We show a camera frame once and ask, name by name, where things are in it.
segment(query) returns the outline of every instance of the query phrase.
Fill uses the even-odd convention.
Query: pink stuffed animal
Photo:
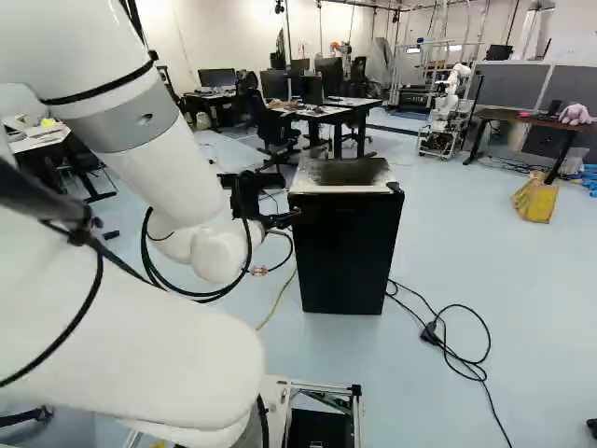
[[[560,121],[571,126],[591,124],[593,122],[589,110],[584,105],[579,104],[566,107],[560,114]]]

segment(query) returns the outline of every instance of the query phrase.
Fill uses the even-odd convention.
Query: yellow cable
[[[276,301],[273,303],[273,306],[271,307],[270,312],[268,313],[268,315],[266,315],[265,319],[263,319],[261,321],[261,323],[256,326],[255,330],[260,331],[263,327],[265,327],[268,324],[268,322],[270,322],[271,317],[276,312],[278,303],[280,303],[280,299],[284,295],[284,291],[286,291],[286,288],[288,287],[288,285],[290,285],[290,282],[292,282],[292,279],[295,278],[296,274],[297,274],[297,268],[295,267],[295,270],[294,270],[294,272],[292,272],[292,275],[290,275],[290,278],[288,278],[288,280],[286,280],[286,283],[284,283],[284,286],[280,289],[280,292],[278,293],[278,297],[276,298]]]

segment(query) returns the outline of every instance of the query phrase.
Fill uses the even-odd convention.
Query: power adapter
[[[440,339],[436,335],[436,328],[437,328],[436,320],[432,320],[427,325],[425,325],[425,328],[421,332],[421,336],[420,336],[421,340],[426,343],[430,343],[431,345],[441,346]]]

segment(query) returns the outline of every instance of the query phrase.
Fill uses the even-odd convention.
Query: keyboard
[[[288,105],[285,107],[286,110],[304,110],[306,108],[306,105]]]

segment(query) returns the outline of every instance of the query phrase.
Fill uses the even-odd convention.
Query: yellow bag
[[[546,174],[531,172],[531,180],[512,196],[514,208],[522,219],[549,224],[558,197],[557,185],[545,185]]]

